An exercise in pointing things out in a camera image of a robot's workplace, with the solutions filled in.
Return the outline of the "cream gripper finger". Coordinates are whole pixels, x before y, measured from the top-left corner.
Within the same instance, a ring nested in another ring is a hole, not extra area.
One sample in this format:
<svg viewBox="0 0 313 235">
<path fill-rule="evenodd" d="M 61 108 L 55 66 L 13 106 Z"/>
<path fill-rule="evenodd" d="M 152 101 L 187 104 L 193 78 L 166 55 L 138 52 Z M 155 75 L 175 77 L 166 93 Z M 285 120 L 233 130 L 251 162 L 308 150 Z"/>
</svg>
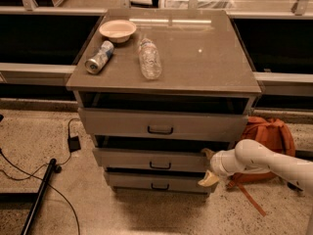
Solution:
<svg viewBox="0 0 313 235">
<path fill-rule="evenodd" d="M 210 160 L 212 159 L 212 157 L 215 155 L 215 153 L 214 153 L 212 150 L 208 149 L 208 148 L 203 148 L 203 149 L 201 150 L 201 152 L 202 152 L 203 154 L 205 154 L 206 158 L 207 158 L 209 161 L 210 161 Z"/>
<path fill-rule="evenodd" d="M 210 187 L 219 181 L 219 177 L 215 175 L 213 172 L 208 170 L 204 178 L 198 182 L 198 184 L 202 187 Z"/>
</svg>

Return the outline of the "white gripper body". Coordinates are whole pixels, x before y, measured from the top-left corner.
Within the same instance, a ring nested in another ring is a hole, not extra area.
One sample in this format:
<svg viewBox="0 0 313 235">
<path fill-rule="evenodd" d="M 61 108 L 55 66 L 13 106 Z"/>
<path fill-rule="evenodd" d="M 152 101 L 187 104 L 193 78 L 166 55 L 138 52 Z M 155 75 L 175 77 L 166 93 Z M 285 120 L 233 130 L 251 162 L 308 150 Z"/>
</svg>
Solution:
<svg viewBox="0 0 313 235">
<path fill-rule="evenodd" d="M 227 151 L 220 151 L 212 156 L 210 159 L 210 168 L 215 175 L 219 177 L 227 177 L 231 175 L 231 172 L 226 169 L 227 158 Z"/>
</svg>

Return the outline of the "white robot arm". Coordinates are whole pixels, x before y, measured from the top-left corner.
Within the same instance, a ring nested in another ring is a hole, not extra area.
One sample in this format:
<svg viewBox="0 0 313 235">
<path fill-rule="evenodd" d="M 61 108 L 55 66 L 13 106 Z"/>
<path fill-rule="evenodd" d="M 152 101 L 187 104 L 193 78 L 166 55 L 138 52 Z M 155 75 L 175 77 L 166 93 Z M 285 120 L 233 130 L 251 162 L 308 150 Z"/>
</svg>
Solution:
<svg viewBox="0 0 313 235">
<path fill-rule="evenodd" d="M 273 152 L 251 139 L 241 140 L 232 150 L 202 151 L 208 159 L 208 169 L 204 178 L 198 182 L 202 187 L 212 186 L 220 178 L 235 173 L 273 172 L 313 195 L 313 163 L 310 161 Z"/>
</svg>

